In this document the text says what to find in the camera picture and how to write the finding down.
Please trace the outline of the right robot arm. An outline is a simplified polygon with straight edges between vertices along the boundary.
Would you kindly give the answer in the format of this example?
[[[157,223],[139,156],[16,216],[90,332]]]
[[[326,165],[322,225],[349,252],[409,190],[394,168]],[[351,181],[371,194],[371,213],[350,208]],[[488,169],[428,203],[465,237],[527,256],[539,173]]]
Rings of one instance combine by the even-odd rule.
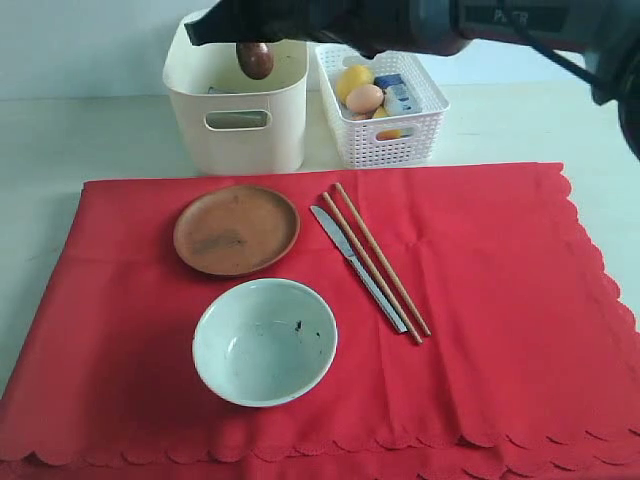
[[[639,151],[636,1],[219,1],[185,25],[192,45],[300,40],[452,56],[475,39],[528,46],[616,102],[623,137]]]

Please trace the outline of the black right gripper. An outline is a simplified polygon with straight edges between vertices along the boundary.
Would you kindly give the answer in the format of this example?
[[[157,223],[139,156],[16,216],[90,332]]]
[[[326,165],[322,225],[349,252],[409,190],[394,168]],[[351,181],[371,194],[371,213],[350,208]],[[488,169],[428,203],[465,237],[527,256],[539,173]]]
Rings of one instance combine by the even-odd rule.
[[[291,40],[346,45],[365,58],[411,49],[407,1],[275,1],[269,27],[263,1],[218,1],[185,23],[193,46]]]

